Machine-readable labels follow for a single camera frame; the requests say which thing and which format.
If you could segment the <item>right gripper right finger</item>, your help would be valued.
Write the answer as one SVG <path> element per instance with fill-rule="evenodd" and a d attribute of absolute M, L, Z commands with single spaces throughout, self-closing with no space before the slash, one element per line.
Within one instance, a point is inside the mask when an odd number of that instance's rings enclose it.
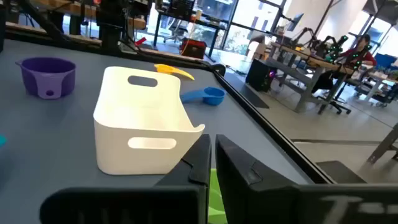
<path fill-rule="evenodd" d="M 222 134 L 216 171 L 228 223 L 397 224 L 396 186 L 300 185 Z"/>

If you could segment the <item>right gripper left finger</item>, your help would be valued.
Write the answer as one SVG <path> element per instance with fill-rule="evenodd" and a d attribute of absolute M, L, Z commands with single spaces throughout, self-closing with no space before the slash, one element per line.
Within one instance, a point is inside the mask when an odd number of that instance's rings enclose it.
<path fill-rule="evenodd" d="M 40 206 L 41 223 L 206 223 L 211 138 L 203 134 L 153 187 L 68 188 Z"/>

